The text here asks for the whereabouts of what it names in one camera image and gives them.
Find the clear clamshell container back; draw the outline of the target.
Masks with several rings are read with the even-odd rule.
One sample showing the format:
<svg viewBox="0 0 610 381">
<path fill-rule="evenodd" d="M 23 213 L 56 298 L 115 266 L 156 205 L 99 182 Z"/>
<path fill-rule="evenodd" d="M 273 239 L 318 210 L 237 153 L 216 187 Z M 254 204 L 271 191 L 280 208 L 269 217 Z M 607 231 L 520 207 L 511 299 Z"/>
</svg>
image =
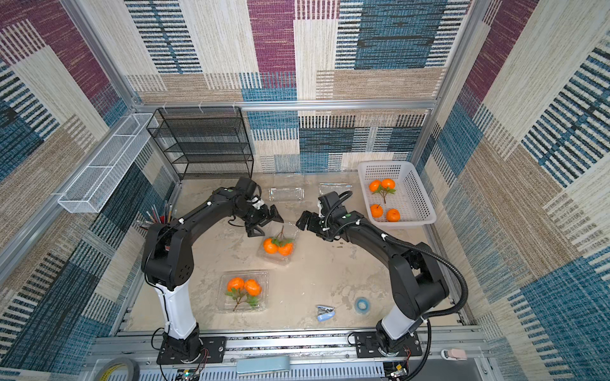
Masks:
<svg viewBox="0 0 610 381">
<path fill-rule="evenodd" d="M 346 191 L 352 191 L 353 185 L 348 183 L 320 183 L 318 186 L 319 195 L 326 195 L 330 192 L 336 192 L 338 195 Z"/>
</svg>

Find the orange pair with leaves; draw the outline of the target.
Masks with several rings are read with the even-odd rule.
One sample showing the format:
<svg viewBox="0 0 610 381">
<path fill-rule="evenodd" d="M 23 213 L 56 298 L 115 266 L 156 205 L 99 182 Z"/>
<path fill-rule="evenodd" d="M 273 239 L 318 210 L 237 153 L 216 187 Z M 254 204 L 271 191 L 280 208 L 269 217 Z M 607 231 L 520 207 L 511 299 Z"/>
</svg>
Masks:
<svg viewBox="0 0 610 381">
<path fill-rule="evenodd" d="M 393 179 L 375 179 L 369 185 L 369 191 L 381 196 L 383 202 L 386 203 L 387 197 L 396 193 L 396 182 Z"/>
</svg>

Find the white plastic perforated basket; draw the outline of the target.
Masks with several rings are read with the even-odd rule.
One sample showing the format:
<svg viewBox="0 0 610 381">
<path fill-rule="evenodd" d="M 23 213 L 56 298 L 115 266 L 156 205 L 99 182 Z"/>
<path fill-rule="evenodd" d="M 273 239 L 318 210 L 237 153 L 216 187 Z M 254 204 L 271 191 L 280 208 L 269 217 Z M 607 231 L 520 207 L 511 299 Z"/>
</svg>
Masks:
<svg viewBox="0 0 610 381">
<path fill-rule="evenodd" d="M 369 161 L 357 166 L 360 183 L 365 198 L 365 205 L 369 219 L 374 225 L 382 229 L 401 229 L 421 225 L 430 225 L 437 220 L 422 180 L 416 167 L 406 161 Z M 393 179 L 396 182 L 396 193 L 389 195 L 386 203 L 381 196 L 372 194 L 369 185 L 375 179 Z M 373 218 L 370 206 L 379 204 L 384 209 L 384 216 Z M 400 211 L 399 222 L 388 222 L 386 212 L 389 209 Z"/>
</svg>

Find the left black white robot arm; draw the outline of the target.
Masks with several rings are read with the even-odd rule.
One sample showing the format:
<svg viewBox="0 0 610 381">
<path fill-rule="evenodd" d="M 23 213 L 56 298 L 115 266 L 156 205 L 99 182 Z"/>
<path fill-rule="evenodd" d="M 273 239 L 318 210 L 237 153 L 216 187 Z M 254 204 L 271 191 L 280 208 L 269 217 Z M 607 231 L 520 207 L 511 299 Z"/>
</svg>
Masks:
<svg viewBox="0 0 610 381">
<path fill-rule="evenodd" d="M 188 282 L 195 270 L 193 244 L 226 217 L 244 222 L 249 237 L 262 237 L 262 227 L 282 222 L 275 206 L 261 198 L 261 187 L 241 177 L 233 187 L 219 187 L 193 211 L 170 222 L 152 224 L 141 260 L 144 279 L 157 292 L 165 325 L 157 363 L 192 364 L 203 359 L 204 344 L 192 312 Z"/>
</svg>

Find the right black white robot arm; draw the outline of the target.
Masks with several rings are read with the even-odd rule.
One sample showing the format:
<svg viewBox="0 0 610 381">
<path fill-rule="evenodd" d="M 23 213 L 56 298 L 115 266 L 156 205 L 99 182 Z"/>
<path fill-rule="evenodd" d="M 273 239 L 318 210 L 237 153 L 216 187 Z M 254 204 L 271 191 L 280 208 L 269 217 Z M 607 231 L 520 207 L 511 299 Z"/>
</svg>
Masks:
<svg viewBox="0 0 610 381">
<path fill-rule="evenodd" d="M 324 241 L 354 244 L 386 266 L 394 306 L 376 325 L 376 339 L 383 353 L 399 352 L 406 337 L 427 321 L 428 311 L 449 296 L 449 287 L 427 244 L 402 241 L 363 214 L 347 211 L 342 203 L 350 196 L 333 191 L 319 197 L 319 212 L 304 211 L 296 226 Z"/>
</svg>

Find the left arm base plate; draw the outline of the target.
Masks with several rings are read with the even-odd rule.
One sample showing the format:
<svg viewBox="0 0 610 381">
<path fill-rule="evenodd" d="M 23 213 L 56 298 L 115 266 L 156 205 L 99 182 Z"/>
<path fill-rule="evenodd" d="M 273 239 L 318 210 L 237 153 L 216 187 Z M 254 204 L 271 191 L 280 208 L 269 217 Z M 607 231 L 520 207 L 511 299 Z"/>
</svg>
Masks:
<svg viewBox="0 0 610 381">
<path fill-rule="evenodd" d="M 164 334 L 157 364 L 220 364 L 224 359 L 226 345 L 226 337 L 192 337 L 182 340 Z"/>
</svg>

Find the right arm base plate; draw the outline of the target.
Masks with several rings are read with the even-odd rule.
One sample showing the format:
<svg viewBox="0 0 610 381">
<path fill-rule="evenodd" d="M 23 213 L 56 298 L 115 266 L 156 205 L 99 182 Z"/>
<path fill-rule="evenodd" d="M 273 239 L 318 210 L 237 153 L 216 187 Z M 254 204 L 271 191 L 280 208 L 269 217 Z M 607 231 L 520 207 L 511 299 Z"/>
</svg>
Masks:
<svg viewBox="0 0 610 381">
<path fill-rule="evenodd" d="M 356 331 L 348 335 L 347 341 L 356 349 L 358 358 L 420 357 L 424 354 L 416 333 L 407 333 L 394 340 L 377 331 Z"/>
</svg>

